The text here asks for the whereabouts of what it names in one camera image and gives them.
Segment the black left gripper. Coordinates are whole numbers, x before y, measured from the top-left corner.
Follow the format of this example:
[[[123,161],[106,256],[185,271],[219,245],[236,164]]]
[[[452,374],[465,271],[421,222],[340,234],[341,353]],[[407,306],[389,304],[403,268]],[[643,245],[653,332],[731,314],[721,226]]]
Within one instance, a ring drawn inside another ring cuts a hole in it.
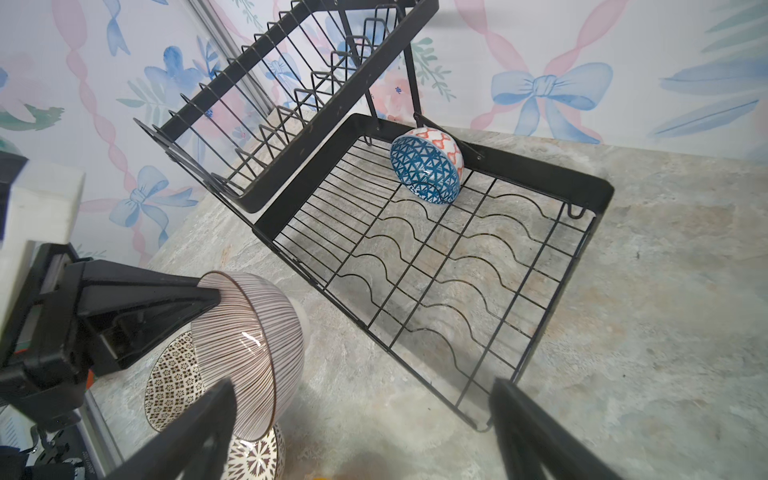
[[[69,245],[42,245],[1,336],[1,401],[43,429],[80,421],[87,370],[73,320],[82,273]],[[85,264],[76,318],[98,377],[134,365],[179,329],[221,302],[216,288],[106,260]]]

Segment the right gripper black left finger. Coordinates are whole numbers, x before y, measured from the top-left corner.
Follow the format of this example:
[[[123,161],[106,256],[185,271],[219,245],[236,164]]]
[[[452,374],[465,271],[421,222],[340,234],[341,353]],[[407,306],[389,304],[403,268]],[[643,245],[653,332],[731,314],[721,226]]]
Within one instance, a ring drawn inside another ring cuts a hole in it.
[[[228,459],[237,402],[225,378],[108,475],[110,479],[219,479]]]

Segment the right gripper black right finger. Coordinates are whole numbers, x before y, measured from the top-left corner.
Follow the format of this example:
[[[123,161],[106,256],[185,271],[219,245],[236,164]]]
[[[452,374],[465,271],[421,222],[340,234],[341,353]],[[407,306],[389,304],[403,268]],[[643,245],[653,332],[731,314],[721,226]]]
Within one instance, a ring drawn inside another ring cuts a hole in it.
[[[512,381],[495,380],[489,407],[509,479],[619,477]]]

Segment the pink striped bowl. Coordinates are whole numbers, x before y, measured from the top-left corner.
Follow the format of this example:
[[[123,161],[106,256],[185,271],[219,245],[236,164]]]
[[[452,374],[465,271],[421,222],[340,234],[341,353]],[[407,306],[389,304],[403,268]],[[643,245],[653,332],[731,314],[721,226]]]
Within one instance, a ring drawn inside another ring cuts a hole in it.
[[[233,433],[264,437],[285,413],[303,375],[307,322],[272,282],[245,272],[212,271],[198,286],[220,293],[217,306],[191,323],[204,384],[228,379],[237,412]]]

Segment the blue triangle pattern bowl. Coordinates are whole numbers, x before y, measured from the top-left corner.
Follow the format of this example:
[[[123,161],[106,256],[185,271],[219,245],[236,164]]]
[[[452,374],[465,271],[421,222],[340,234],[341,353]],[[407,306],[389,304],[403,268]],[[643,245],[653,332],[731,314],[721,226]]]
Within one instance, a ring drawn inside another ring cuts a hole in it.
[[[390,161],[400,182],[432,204],[453,203],[461,189],[463,154],[457,141],[432,127],[412,129],[390,147]]]

